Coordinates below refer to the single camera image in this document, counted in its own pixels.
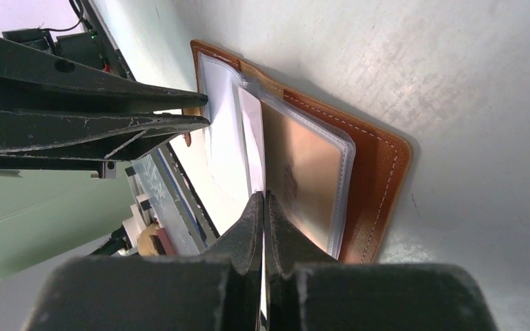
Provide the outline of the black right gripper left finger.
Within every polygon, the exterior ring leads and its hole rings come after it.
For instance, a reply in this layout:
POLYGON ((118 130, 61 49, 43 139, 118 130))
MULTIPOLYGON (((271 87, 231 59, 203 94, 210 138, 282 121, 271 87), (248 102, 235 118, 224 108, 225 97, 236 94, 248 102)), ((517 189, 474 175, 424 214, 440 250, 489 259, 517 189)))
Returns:
POLYGON ((25 330, 258 330, 264 196, 195 256, 71 259, 48 277, 25 330))

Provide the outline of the orange VIP credit card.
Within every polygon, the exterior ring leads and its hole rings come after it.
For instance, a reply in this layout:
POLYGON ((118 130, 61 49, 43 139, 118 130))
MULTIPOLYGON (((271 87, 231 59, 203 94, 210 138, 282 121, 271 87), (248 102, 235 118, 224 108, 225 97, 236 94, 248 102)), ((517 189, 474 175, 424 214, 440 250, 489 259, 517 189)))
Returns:
POLYGON ((262 97, 266 188, 289 220, 332 257, 340 251, 348 144, 283 101, 262 97))

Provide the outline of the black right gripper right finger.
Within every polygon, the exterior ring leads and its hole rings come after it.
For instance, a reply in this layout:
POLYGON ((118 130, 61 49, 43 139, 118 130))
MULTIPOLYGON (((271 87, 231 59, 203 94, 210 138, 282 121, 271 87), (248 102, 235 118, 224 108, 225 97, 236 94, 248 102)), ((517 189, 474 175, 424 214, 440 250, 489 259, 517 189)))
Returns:
POLYGON ((269 330, 496 330, 475 279, 441 263, 346 264, 264 195, 269 330))

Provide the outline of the brown leather card holder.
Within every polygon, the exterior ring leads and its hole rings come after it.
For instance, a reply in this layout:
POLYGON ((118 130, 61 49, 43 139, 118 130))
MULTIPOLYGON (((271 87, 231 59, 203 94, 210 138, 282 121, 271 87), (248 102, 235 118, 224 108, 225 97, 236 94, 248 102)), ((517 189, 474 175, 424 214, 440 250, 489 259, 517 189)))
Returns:
POLYGON ((413 159, 413 148, 409 142, 381 126, 285 86, 256 65, 227 50, 198 39, 190 41, 190 48, 196 70, 199 69, 201 54, 223 61, 257 79, 276 97, 343 130, 353 139, 356 155, 346 209, 346 228, 338 260, 372 263, 413 159))

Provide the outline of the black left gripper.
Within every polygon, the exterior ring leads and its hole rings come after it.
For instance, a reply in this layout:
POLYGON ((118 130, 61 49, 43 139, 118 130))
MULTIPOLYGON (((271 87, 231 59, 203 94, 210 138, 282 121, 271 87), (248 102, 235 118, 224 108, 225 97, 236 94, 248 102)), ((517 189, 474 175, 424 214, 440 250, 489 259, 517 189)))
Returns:
MULTIPOLYGON (((124 79, 2 38, 0 80, 112 110, 173 110, 208 101, 198 92, 124 79)), ((87 171, 114 179, 119 163, 144 157, 174 134, 209 125, 202 116, 181 114, 0 110, 0 171, 87 171)))

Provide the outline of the white striped credit card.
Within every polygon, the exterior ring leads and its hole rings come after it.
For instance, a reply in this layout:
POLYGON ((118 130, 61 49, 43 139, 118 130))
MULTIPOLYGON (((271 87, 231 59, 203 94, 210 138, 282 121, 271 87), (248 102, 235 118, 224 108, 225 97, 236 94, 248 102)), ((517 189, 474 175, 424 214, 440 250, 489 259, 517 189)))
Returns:
POLYGON ((250 192, 255 193, 263 191, 266 184, 262 104, 241 87, 237 88, 237 95, 242 116, 250 192))

